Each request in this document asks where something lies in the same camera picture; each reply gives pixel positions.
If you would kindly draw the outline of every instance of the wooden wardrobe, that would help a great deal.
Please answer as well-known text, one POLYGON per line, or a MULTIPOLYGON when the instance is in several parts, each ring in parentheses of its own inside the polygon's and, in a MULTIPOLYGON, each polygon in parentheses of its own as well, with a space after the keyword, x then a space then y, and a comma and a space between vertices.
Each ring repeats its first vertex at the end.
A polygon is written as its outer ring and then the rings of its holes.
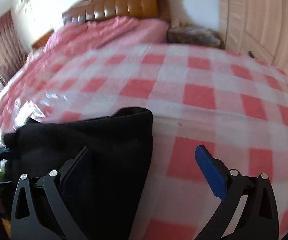
POLYGON ((288 0, 220 0, 219 31, 226 50, 288 75, 288 0))

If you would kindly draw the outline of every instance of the tufted headboard panel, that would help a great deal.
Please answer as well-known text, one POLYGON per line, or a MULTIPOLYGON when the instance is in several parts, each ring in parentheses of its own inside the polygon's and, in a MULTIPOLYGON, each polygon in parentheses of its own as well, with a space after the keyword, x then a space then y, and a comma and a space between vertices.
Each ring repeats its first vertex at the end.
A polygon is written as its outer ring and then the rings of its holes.
POLYGON ((63 12, 63 22, 105 21, 116 16, 170 21, 168 0, 81 0, 63 12))

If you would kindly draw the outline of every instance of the curtain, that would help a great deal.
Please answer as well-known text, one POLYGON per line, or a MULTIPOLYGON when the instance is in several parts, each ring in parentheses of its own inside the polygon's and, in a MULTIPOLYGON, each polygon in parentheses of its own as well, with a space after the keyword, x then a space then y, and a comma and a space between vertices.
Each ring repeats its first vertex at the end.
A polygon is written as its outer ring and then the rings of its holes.
POLYGON ((27 54, 15 32, 11 12, 0 17, 0 81, 3 85, 22 67, 27 54))

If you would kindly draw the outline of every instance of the pink pillow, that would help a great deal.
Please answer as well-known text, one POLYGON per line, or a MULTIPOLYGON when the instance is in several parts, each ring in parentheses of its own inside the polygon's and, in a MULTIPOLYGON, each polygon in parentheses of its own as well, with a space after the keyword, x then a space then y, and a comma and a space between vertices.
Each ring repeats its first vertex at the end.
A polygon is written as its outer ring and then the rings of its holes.
POLYGON ((67 23, 49 37, 44 52, 59 45, 68 44, 71 40, 85 31, 87 31, 87 24, 67 23))

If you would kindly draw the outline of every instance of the silver screw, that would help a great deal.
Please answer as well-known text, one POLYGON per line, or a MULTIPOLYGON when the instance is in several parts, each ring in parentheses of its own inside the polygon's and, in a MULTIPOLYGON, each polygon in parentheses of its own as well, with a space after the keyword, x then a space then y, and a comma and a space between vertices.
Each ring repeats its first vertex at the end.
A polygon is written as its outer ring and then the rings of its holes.
POLYGON ((58 171, 57 171, 57 170, 52 170, 52 171, 50 171, 50 173, 49 173, 49 175, 50 175, 51 177, 55 177, 57 174, 58 174, 58 171))
POLYGON ((231 170, 231 171, 230 171, 230 174, 231 174, 232 176, 237 176, 237 175, 239 174, 239 172, 238 172, 237 170, 231 170))
POLYGON ((21 175, 21 180, 27 179, 27 176, 28 176, 28 175, 27 175, 26 173, 22 174, 22 175, 21 175))
POLYGON ((265 173, 262 173, 261 177, 262 177, 262 179, 268 179, 269 178, 269 176, 267 174, 265 174, 265 173))

